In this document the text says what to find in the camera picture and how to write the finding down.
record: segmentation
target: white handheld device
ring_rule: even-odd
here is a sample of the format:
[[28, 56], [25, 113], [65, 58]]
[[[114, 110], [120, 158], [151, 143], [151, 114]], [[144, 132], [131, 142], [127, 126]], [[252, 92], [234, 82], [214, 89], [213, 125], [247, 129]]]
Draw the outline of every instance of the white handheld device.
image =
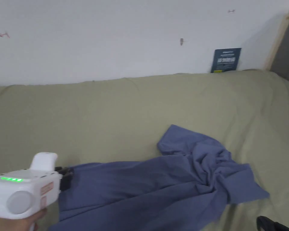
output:
[[0, 174], [1, 218], [27, 218], [58, 199], [62, 175], [55, 171], [56, 159], [56, 153], [40, 152], [30, 169]]

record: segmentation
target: gray circular button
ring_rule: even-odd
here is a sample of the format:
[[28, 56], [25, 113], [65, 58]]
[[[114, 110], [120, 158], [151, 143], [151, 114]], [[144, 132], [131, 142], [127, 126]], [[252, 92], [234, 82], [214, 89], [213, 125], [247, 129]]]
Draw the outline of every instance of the gray circular button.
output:
[[18, 191], [12, 194], [7, 202], [6, 207], [12, 214], [23, 214], [33, 204], [33, 196], [27, 191]]

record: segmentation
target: blue cloth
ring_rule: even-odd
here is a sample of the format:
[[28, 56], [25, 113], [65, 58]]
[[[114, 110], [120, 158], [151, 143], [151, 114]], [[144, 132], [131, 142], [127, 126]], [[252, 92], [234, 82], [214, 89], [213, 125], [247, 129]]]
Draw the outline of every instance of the blue cloth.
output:
[[172, 125], [157, 146], [163, 155], [144, 162], [76, 166], [49, 230], [200, 230], [226, 204], [269, 196], [213, 138]]

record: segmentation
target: dark blue card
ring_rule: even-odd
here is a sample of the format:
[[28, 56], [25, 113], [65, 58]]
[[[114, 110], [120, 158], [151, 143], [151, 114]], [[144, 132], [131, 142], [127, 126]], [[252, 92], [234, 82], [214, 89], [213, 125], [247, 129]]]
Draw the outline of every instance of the dark blue card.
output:
[[242, 48], [215, 50], [211, 73], [236, 70]]

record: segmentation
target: finger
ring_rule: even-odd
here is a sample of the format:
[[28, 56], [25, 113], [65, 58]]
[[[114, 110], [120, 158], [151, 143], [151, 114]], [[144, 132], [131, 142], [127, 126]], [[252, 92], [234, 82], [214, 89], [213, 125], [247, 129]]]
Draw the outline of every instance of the finger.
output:
[[44, 208], [41, 211], [37, 212], [36, 214], [33, 214], [32, 216], [26, 218], [30, 223], [34, 223], [37, 220], [43, 218], [47, 213], [47, 209]]
[[33, 231], [37, 231], [39, 229], [39, 226], [37, 223], [34, 224], [34, 230]]

